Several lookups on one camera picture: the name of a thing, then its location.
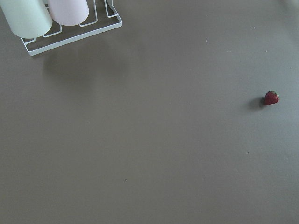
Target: mug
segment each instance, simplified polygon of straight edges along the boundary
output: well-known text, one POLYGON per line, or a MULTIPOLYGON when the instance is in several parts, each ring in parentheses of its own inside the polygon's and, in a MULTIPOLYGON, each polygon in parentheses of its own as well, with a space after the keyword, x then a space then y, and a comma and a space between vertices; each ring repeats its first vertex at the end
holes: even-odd
POLYGON ((0 6, 11 31, 21 38, 37 38, 52 27, 43 0, 0 0, 0 6))
POLYGON ((86 0, 48 0, 52 19, 64 26, 75 26, 89 15, 86 0))

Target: gray surface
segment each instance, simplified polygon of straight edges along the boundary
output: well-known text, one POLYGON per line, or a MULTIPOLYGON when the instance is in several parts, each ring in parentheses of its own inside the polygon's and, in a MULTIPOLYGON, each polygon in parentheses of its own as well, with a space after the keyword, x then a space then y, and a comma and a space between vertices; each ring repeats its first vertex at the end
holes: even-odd
POLYGON ((34 57, 0 24, 0 223, 299 223, 299 3, 114 4, 34 57))

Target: drying rack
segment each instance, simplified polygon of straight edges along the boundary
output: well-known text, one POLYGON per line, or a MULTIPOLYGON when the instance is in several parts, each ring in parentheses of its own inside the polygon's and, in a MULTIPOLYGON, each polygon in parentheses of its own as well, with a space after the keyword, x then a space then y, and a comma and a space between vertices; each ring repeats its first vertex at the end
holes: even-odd
POLYGON ((113 6, 113 0, 87 0, 87 3, 92 6, 89 7, 89 16, 83 23, 67 27, 53 21, 52 28, 45 35, 34 39, 21 38, 27 52, 31 56, 37 55, 122 26, 122 20, 113 6))

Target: dish rack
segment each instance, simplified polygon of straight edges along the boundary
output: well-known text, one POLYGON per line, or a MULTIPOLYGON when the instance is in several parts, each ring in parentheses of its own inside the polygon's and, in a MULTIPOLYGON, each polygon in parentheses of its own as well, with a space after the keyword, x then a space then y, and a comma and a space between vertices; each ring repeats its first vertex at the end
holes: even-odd
POLYGON ((87 0, 87 3, 90 13, 83 23, 68 27, 53 21, 52 28, 45 35, 34 39, 21 38, 27 52, 31 56, 37 55, 122 26, 122 20, 113 6, 113 0, 87 0))

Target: strawberry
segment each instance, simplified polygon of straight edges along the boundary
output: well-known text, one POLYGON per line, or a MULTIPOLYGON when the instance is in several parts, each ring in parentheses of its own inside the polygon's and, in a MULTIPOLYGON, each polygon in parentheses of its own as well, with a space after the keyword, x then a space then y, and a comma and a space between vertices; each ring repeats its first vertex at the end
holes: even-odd
POLYGON ((275 104, 279 101, 279 95, 274 91, 267 92, 265 96, 265 105, 275 104))

